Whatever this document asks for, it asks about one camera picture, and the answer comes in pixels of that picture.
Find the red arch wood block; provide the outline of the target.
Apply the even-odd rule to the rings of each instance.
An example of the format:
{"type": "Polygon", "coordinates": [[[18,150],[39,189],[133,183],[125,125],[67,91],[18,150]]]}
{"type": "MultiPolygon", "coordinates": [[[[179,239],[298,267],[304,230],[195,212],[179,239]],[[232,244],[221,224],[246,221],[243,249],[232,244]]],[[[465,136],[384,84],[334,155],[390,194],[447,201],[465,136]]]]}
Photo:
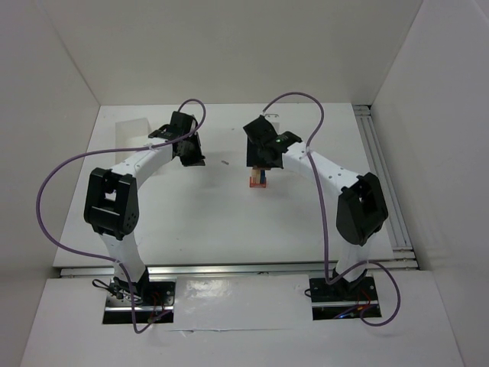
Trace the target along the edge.
{"type": "Polygon", "coordinates": [[[266,188],[267,187],[267,179],[255,180],[253,177],[250,177],[249,180],[250,188],[266,188]]]}

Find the white perforated plastic box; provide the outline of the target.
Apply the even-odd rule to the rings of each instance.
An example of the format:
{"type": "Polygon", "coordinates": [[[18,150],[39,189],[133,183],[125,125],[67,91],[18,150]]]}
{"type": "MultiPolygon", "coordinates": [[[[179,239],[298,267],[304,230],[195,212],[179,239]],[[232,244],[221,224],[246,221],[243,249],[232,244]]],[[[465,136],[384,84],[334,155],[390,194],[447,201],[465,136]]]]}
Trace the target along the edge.
{"type": "Polygon", "coordinates": [[[133,119],[115,123],[115,147],[139,148],[147,143],[152,132],[147,118],[133,119]]]}

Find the brown balloon wood block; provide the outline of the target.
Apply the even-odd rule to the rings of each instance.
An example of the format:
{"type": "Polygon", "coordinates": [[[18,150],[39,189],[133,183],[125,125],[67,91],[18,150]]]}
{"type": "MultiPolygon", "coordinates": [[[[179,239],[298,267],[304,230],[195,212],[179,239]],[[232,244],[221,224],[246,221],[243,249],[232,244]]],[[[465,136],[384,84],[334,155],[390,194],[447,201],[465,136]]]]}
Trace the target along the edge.
{"type": "Polygon", "coordinates": [[[253,166],[252,169],[254,171],[270,171],[271,167],[258,167],[258,166],[253,166]]]}

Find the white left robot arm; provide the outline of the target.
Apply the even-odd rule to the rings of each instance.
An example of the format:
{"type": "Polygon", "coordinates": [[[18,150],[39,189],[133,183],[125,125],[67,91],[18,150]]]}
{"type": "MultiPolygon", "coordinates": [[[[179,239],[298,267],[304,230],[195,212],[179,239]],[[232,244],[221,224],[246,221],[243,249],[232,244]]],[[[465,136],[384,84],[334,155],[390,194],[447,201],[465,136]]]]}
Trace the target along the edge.
{"type": "Polygon", "coordinates": [[[97,167],[89,175],[84,220],[115,259],[115,285],[127,292],[133,286],[136,297],[146,298],[154,291],[134,235],[139,220],[138,190],[174,158],[184,167],[205,164],[199,136],[193,131],[196,127],[194,116],[175,111],[168,124],[148,135],[144,150],[108,169],[97,167]]]}

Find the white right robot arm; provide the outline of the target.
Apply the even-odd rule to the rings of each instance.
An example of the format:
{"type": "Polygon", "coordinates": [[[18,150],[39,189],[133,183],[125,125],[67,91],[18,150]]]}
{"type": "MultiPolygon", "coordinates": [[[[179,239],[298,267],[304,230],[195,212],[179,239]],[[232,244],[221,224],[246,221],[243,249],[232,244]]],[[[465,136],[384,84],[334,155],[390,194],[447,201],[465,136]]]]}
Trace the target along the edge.
{"type": "Polygon", "coordinates": [[[319,185],[320,203],[336,205],[335,227],[341,254],[330,285],[341,295],[359,287],[367,272],[367,260],[376,234],[388,217],[387,204],[375,174],[349,171],[307,147],[292,132],[277,133],[264,116],[244,127],[247,149],[266,168],[281,168],[319,185]]]}

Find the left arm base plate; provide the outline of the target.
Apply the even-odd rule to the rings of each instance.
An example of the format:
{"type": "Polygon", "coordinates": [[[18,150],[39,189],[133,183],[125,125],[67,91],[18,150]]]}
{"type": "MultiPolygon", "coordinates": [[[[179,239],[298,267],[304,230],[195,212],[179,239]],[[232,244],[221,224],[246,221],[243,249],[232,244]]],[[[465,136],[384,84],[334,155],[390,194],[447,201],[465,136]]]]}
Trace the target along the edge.
{"type": "MultiPolygon", "coordinates": [[[[107,291],[102,323],[105,325],[131,324],[131,296],[129,291],[95,279],[92,285],[107,291]]],[[[152,281],[149,295],[135,296],[134,312],[137,323],[173,323],[176,281],[152,281]]]]}

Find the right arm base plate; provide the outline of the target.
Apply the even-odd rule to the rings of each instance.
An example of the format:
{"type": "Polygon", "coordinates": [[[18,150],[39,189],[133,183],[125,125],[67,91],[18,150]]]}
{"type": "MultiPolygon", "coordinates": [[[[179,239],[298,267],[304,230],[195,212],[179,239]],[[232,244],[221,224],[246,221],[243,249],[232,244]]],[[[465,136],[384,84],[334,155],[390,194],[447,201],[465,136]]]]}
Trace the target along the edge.
{"type": "Polygon", "coordinates": [[[327,285],[324,278],[310,278],[304,291],[312,302],[314,320],[358,319],[361,311],[365,318],[380,318],[381,307],[374,278],[364,277],[352,290],[342,281],[327,285]]]}

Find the aluminium rail right side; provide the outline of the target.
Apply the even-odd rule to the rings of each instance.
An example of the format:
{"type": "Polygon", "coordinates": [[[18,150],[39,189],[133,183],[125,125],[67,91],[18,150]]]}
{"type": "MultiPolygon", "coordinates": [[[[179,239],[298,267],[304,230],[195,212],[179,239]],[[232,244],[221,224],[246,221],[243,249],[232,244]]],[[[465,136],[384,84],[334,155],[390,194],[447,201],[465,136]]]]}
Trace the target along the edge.
{"type": "Polygon", "coordinates": [[[394,261],[403,263],[403,265],[397,265],[397,268],[418,268],[416,254],[407,232],[392,180],[390,179],[379,138],[374,129],[371,109],[365,105],[353,105],[352,108],[358,123],[369,166],[379,178],[384,192],[389,213],[389,219],[384,227],[387,229],[393,247],[394,261]]]}

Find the aluminium rail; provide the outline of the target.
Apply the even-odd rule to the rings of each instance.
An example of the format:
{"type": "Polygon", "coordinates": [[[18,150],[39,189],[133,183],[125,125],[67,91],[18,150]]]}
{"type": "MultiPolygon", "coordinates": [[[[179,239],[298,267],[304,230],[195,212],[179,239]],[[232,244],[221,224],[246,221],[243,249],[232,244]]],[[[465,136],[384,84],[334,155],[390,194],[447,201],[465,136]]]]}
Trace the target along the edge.
{"type": "Polygon", "coordinates": [[[389,213],[389,219],[384,227],[387,229],[393,247],[394,261],[403,263],[403,265],[397,265],[397,268],[418,268],[416,254],[407,232],[392,180],[390,179],[379,138],[374,129],[371,109],[365,105],[353,105],[352,108],[358,123],[369,166],[379,178],[384,192],[389,213]]]}
{"type": "MultiPolygon", "coordinates": [[[[242,274],[279,274],[279,273],[319,273],[324,272],[324,265],[319,262],[275,263],[256,265],[193,265],[193,266],[153,266],[148,268],[152,277],[176,277],[179,275],[242,275],[242,274]]],[[[62,278],[87,278],[112,276],[112,268],[62,268],[62,278]]]]}

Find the aluminium rail front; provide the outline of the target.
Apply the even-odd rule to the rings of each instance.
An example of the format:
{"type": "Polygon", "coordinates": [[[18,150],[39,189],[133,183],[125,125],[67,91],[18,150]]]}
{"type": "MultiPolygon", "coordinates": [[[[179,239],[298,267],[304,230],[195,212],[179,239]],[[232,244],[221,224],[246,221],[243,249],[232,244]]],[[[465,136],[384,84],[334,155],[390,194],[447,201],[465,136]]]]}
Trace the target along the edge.
{"type": "MultiPolygon", "coordinates": [[[[319,262],[275,263],[256,265],[193,265],[193,266],[153,266],[148,268],[152,277],[176,277],[179,275],[242,275],[242,274],[279,274],[279,273],[319,273],[324,272],[324,265],[319,262]]],[[[62,268],[62,278],[87,278],[112,276],[112,268],[62,268]]]]}

